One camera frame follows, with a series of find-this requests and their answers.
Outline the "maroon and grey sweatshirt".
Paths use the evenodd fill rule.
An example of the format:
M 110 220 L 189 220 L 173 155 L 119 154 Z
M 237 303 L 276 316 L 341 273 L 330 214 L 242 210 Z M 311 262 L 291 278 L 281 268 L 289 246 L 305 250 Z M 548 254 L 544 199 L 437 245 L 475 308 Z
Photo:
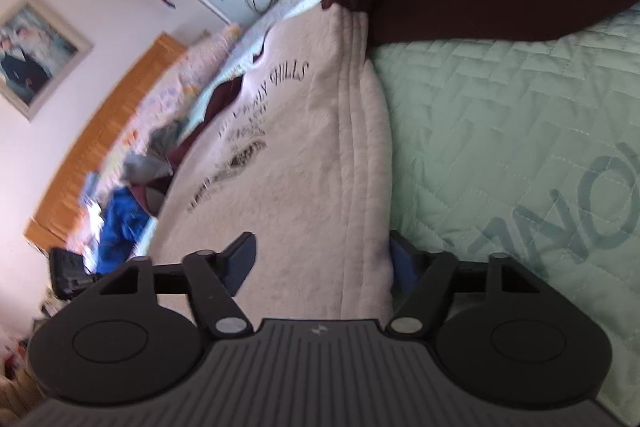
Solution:
M 608 329 L 639 323 L 639 0 L 326 0 L 180 164 L 151 257 L 245 231 L 253 322 L 385 320 L 391 229 L 506 254 Z

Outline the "wooden headboard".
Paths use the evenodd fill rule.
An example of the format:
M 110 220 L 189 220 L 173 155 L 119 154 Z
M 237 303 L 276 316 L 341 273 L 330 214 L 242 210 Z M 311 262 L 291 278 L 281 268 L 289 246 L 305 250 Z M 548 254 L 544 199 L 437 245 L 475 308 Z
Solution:
M 68 151 L 29 219 L 24 232 L 29 245 L 43 254 L 65 246 L 80 215 L 77 199 L 86 174 L 100 168 L 145 95 L 185 50 L 174 37 L 160 35 L 117 83 Z

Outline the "blue garment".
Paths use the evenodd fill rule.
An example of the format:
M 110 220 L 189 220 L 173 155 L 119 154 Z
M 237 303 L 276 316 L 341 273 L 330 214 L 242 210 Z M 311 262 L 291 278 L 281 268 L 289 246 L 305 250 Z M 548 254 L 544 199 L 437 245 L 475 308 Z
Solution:
M 103 210 L 96 273 L 110 273 L 125 263 L 149 220 L 150 216 L 128 187 L 114 191 Z

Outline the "grey garment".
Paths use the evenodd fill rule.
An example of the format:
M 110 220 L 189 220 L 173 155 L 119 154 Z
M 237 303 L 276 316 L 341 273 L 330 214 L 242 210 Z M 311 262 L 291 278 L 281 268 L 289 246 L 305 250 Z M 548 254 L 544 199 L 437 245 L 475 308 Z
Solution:
M 120 181 L 126 185 L 144 185 L 174 173 L 168 154 L 179 143 L 186 118 L 174 119 L 154 129 L 144 153 L 128 153 L 122 163 Z

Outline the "mint quilted bee bedspread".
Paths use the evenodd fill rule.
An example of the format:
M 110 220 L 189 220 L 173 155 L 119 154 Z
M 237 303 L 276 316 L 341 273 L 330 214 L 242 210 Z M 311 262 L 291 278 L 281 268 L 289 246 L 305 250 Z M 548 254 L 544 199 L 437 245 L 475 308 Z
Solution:
M 376 48 L 373 20 L 307 0 L 266 33 L 195 141 L 149 253 L 256 235 L 250 321 L 387 320 L 388 234 L 522 262 L 608 334 L 601 402 L 639 420 L 639 11 L 561 38 Z

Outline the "floral pillow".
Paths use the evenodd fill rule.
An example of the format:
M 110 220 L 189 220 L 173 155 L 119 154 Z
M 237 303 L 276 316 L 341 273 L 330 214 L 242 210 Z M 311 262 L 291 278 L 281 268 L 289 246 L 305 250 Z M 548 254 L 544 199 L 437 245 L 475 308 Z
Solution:
M 145 152 L 154 129 L 174 119 L 188 121 L 191 106 L 227 60 L 240 35 L 241 28 L 231 25 L 215 35 L 205 36 L 160 75 L 102 162 L 92 193 L 95 202 L 105 205 L 112 192 L 128 186 L 120 181 L 122 163 L 128 153 Z

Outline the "framed wedding photo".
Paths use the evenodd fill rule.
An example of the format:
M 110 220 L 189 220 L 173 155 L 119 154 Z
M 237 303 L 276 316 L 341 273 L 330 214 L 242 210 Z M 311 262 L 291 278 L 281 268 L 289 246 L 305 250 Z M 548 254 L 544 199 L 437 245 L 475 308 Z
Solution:
M 44 0 L 20 0 L 1 14 L 1 98 L 33 120 L 93 43 Z

